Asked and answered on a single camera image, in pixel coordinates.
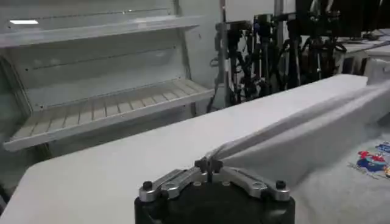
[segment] white shelf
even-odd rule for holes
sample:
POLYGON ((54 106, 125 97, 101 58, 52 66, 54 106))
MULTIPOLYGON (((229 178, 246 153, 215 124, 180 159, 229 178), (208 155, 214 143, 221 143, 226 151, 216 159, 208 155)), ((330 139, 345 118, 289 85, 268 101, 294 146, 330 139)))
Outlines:
POLYGON ((55 22, 49 27, 43 24, 31 25, 26 30, 0 34, 0 47, 16 47, 31 44, 51 43, 84 38, 104 37, 125 33, 147 32, 153 30, 175 29, 198 26, 202 16, 154 16, 126 19, 119 23, 109 23, 82 27, 56 29, 55 22))
POLYGON ((33 113, 10 141, 4 143, 4 148, 24 149, 187 105, 213 94, 212 89, 181 79, 48 108, 33 113))

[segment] printed logo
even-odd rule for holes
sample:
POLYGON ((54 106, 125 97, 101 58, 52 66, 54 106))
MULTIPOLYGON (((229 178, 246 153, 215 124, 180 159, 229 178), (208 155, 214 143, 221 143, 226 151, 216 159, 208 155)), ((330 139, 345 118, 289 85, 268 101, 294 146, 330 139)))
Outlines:
POLYGON ((360 151, 358 155, 357 162, 350 163, 349 167, 376 180, 379 178, 390 180, 390 144, 388 142, 377 145, 372 150, 360 151))

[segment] white display cabinet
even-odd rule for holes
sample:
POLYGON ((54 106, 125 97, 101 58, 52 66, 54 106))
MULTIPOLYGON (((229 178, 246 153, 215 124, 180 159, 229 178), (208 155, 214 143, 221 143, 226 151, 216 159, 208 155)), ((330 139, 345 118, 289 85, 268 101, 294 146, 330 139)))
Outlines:
MULTIPOLYGON (((214 94, 212 82, 196 77, 211 71, 202 58, 210 60, 214 50, 196 46, 213 45, 214 32, 206 40, 200 33, 219 18, 197 15, 194 3, 2 1, 1 68, 25 114, 4 148, 22 150, 185 105, 194 116, 195 103, 214 94)), ((213 80, 214 70, 203 75, 213 80)))

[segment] screw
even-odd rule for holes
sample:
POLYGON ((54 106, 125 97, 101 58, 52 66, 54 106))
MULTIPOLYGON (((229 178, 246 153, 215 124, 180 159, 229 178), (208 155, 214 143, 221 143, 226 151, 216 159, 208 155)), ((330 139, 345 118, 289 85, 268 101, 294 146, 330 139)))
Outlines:
POLYGON ((276 189, 278 189, 278 190, 286 189, 286 182, 284 182, 282 180, 276 181, 276 189))
POLYGON ((176 184, 167 183, 165 186, 166 186, 167 188, 175 188, 175 187, 176 187, 176 184))
POLYGON ((153 188, 153 183, 151 181, 145 181, 143 184, 142 184, 142 189, 144 191, 149 191, 153 188))
POLYGON ((254 183, 252 184, 252 186, 253 186, 253 187, 262 187, 263 184, 262 184, 261 182, 254 182, 254 183))

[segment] shelf rack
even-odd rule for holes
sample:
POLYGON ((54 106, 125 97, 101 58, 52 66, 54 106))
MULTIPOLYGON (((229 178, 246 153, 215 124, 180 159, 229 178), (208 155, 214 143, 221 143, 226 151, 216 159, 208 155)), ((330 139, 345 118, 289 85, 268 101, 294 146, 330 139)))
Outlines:
POLYGON ((4 147, 9 151, 24 149, 188 105, 213 94, 212 89, 177 79, 48 108, 32 113, 4 147))
POLYGON ((153 30, 175 29, 198 26, 203 16, 153 16, 127 19, 120 23, 64 29, 44 29, 39 23, 36 28, 0 34, 0 47, 17 47, 31 44, 53 43, 85 38, 106 37, 126 33, 148 32, 153 30))

